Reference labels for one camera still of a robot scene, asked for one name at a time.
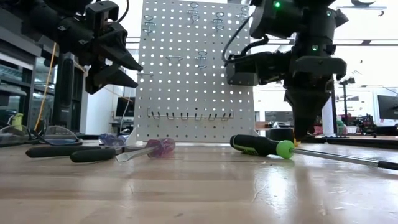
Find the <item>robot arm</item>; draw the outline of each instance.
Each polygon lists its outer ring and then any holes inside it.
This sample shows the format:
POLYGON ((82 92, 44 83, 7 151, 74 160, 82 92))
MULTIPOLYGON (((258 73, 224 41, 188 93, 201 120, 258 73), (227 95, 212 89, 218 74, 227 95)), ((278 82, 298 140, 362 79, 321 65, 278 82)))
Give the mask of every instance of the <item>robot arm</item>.
POLYGON ((138 84, 119 67, 141 71, 126 49, 127 31, 118 21, 119 7, 111 1, 5 0, 23 20, 22 34, 38 41, 42 35, 90 66, 86 91, 96 93, 107 84, 136 88, 138 84), (107 65, 106 59, 112 61, 107 65))
POLYGON ((256 9, 251 15, 251 37, 266 44, 266 34, 286 39, 296 33, 292 50, 230 55, 228 59, 223 55, 229 84, 256 86, 284 80, 285 100, 292 106, 297 139, 306 136, 331 96, 333 75, 340 80, 346 73, 346 63, 331 57, 336 50, 335 29, 348 22, 340 10, 328 8, 334 1, 252 0, 256 9))

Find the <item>screwdriver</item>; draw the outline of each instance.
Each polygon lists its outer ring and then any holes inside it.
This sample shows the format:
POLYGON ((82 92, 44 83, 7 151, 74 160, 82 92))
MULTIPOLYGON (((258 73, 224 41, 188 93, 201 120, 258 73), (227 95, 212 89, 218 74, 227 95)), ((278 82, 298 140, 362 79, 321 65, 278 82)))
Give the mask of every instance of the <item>screwdriver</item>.
POLYGON ((377 161, 374 159, 364 159, 352 156, 341 156, 326 152, 295 149, 294 144, 291 141, 274 141, 262 136, 239 134, 232 136, 229 143, 234 149, 254 156, 277 155, 284 159, 290 159, 294 153, 297 153, 305 156, 333 159, 336 161, 350 162, 383 169, 398 170, 398 164, 395 162, 377 161))

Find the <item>green led light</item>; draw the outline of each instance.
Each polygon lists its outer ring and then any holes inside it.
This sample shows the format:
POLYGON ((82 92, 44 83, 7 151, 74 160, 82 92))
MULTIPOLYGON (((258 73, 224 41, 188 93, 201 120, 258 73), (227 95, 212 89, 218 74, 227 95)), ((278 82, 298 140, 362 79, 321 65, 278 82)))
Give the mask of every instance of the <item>green led light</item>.
POLYGON ((275 8, 279 8, 280 7, 280 2, 275 2, 274 6, 275 6, 275 8))

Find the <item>wooden table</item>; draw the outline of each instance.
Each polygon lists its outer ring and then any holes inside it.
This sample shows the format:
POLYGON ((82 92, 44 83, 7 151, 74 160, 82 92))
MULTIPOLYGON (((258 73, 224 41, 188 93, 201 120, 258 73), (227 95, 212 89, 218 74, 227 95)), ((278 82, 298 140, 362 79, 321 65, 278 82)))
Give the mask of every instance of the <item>wooden table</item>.
MULTIPOLYGON (((397 151, 302 148, 398 162, 397 151)), ((398 172, 296 155, 179 147, 169 159, 74 164, 0 149, 2 223, 321 224, 398 221, 398 172)))

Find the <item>pegboard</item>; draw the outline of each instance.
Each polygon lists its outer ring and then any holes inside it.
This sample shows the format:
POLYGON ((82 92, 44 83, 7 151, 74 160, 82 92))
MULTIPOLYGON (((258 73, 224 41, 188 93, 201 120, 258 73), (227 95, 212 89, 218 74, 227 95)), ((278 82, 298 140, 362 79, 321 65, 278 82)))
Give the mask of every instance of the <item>pegboard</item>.
MULTIPOLYGON (((138 141, 229 142, 234 134, 252 134, 252 87, 227 84, 221 59, 247 16, 245 9, 239 4, 144 0, 139 48, 144 71, 138 74, 134 118, 138 141)), ((230 52, 240 53, 250 43, 248 29, 230 52)))

